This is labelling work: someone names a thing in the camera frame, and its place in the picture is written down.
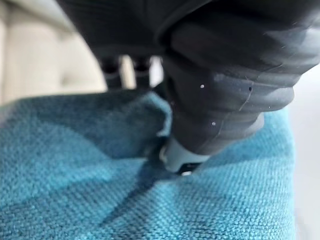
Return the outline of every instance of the teal fabric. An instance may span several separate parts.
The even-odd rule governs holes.
[[[171,113],[151,92],[25,99],[0,113],[1,240],[292,240],[285,111],[202,164],[164,170]]]

